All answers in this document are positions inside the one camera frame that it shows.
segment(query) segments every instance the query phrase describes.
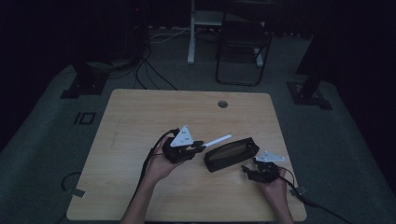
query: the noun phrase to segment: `gray carpet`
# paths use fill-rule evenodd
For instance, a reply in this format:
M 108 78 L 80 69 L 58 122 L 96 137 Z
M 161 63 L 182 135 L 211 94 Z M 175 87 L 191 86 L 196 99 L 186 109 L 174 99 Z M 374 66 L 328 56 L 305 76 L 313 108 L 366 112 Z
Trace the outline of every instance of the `gray carpet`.
M 211 38 L 204 34 L 198 36 Z M 148 61 L 182 91 L 269 93 L 295 175 L 300 186 L 308 189 L 305 196 L 353 223 L 395 222 L 395 196 L 336 88 L 325 82 L 319 88 L 331 102 L 333 110 L 295 105 L 290 97 L 286 82 L 306 79 L 295 75 L 295 71 L 309 40 L 288 36 L 275 38 L 263 81 L 257 87 L 216 83 L 216 46 L 208 41 L 197 40 L 195 64 L 187 65 L 188 42 L 186 37 L 176 37 L 161 44 L 152 44 Z M 248 69 L 247 66 L 251 64 L 239 67 Z M 52 80 L 29 118 L 0 154 L 2 224 L 77 223 L 64 218 L 71 197 L 63 192 L 61 181 L 66 175 L 82 170 L 111 92 L 114 89 L 132 89 L 135 78 L 133 72 L 113 73 L 102 95 L 60 99 L 75 74 L 69 66 Z M 160 89 L 171 90 L 149 67 L 148 74 Z M 148 80 L 145 66 L 140 68 L 139 76 L 148 89 L 155 89 Z M 96 112 L 93 124 L 74 124 L 77 114 L 84 112 Z M 65 185 L 72 188 L 77 181 L 78 176 L 71 176 Z M 343 223 L 317 208 L 306 207 L 306 212 L 307 219 L 303 223 Z

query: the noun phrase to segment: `table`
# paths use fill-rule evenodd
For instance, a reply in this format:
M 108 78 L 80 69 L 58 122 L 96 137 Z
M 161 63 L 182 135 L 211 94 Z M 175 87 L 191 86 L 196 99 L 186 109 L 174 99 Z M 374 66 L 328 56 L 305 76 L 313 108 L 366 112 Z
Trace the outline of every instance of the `table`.
M 220 11 L 195 10 L 195 0 L 191 0 L 190 43 L 187 64 L 194 64 L 195 62 L 195 25 L 221 26 L 222 16 L 223 12 Z M 258 67 L 262 67 L 261 55 L 256 58 L 256 64 Z
M 219 101 L 228 106 L 221 108 Z M 149 150 L 165 132 L 189 125 L 195 141 L 212 141 L 226 134 L 252 137 L 261 148 L 285 157 L 277 162 L 292 171 L 290 158 L 276 118 L 271 97 L 266 93 L 214 91 L 114 90 L 77 189 L 67 211 L 72 220 L 120 220 L 140 176 Z M 241 164 L 209 173 L 204 155 L 207 148 L 160 181 L 150 206 L 148 221 L 227 222 L 270 221 L 276 217 L 260 192 L 249 181 Z M 288 193 L 294 220 L 304 220 L 304 205 Z

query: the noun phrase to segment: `chair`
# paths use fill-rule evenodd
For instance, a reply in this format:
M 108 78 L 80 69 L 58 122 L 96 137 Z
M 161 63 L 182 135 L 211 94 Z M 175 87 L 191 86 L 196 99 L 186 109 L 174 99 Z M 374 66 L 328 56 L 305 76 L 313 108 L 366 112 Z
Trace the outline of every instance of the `chair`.
M 232 1 L 228 4 L 223 13 L 216 55 L 217 82 L 243 86 L 256 86 L 261 82 L 271 46 L 273 31 L 280 24 L 282 12 L 283 9 L 281 5 L 271 3 L 271 1 L 239 0 Z M 224 52 L 223 49 L 225 47 L 228 49 L 251 49 L 250 53 L 254 56 L 254 62 L 256 62 L 257 58 L 261 56 L 262 51 L 265 49 L 262 68 L 257 81 L 246 83 L 220 79 L 219 65 L 221 53 Z

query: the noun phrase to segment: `white desk leg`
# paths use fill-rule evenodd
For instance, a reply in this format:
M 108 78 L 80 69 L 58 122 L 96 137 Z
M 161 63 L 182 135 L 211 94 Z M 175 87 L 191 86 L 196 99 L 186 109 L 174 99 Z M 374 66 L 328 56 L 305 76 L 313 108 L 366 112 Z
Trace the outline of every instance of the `white desk leg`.
M 190 46 L 187 64 L 194 63 L 195 56 L 195 0 L 191 0 L 191 25 L 190 25 Z
M 259 52 L 259 49 L 254 49 L 254 53 Z M 262 67 L 262 55 L 260 54 L 257 58 L 256 58 L 256 65 L 258 67 Z

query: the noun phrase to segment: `stand base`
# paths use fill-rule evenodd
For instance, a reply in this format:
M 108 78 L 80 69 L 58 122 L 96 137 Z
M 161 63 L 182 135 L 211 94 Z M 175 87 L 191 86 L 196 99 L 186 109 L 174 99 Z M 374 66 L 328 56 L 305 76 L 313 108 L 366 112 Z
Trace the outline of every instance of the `stand base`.
M 77 75 L 69 90 L 62 93 L 61 99 L 77 99 L 80 95 L 100 95 L 106 85 L 108 74 L 95 74 L 90 81 L 82 81 Z
M 311 98 L 302 97 L 299 92 L 304 83 L 299 82 L 287 82 L 288 88 L 296 105 L 318 105 L 320 109 L 332 110 L 328 100 L 325 100 L 319 90 L 316 90 Z

